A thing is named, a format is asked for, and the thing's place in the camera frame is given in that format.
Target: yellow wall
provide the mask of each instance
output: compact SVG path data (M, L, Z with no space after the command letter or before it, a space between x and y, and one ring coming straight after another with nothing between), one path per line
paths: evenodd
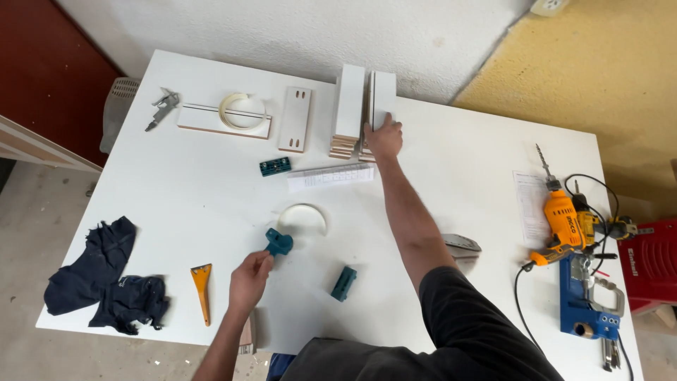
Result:
M677 207L677 1L527 14L452 105L592 132L611 188Z

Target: ingco drill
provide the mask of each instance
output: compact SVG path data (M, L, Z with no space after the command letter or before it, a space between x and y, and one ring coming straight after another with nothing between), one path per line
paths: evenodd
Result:
M574 250L583 250L586 246L571 199L562 190L562 184L559 180L550 174L548 164L546 164L538 144L536 149L543 163L543 168L546 170L546 187L550 191L550 199L546 202L543 212L545 212L550 224L552 238L547 242L546 249L541 252L531 252L531 262L524 266L525 271L530 271L534 264L546 266L557 262L566 258Z

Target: concrete floor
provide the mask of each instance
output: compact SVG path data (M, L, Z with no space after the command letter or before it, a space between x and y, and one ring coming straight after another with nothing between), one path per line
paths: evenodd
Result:
M19 162L0 193L0 380L187 380L207 350L35 328L97 177ZM677 380L677 329L634 322L645 379ZM264 380L270 355L240 356L234 380Z

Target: workbench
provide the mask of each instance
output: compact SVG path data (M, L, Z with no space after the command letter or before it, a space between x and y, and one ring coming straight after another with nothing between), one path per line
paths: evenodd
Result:
M303 154L277 148L288 86L312 90ZM232 92L256 94L273 117L270 139L179 128L179 110L145 132L160 87L179 92L184 102L209 106ZM483 252L468 279L525 332L512 294L515 274L528 257L512 173L544 175L538 143L556 176L582 172L603 180L595 135L405 98L396 107L404 126L404 173L443 233L479 243ZM388 225L378 172L371 182L297 193L288 192L286 174L264 178L259 172L260 162L284 156L294 170L348 163L328 157L333 108L330 83L155 51L64 265L81 255L88 229L128 217L138 231L123 274L163 275L171 300L165 327L142 326L137 337L209 345L228 306L231 272L267 245L264 234L282 210L308 203L325 215L328 232L276 258L255 313L258 349L296 354L311 338L331 336L432 352ZM606 190L592 181L579 183L588 202L609 215ZM613 240L607 251L617 252ZM208 263L210 327L189 273ZM357 279L340 303L328 292L346 264L357 270ZM622 371L603 371L599 340L560 332L557 266L535 268L519 281L522 311L536 340L567 380L627 380L626 364ZM619 261L605 261L602 270L625 288ZM88 328L96 308L60 316L44 308L36 326L124 336L112 327ZM636 380L642 380L627 304L621 335Z

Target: einhell logo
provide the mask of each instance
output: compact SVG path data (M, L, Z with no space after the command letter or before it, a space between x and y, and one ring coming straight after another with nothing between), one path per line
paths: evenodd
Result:
M567 222L569 223L569 228L573 234L576 234L576 225L573 224L570 216L567 216Z
M630 268L632 269L632 276L639 277L639 273L637 272L637 268L635 267L633 249L628 249L628 257L630 258Z

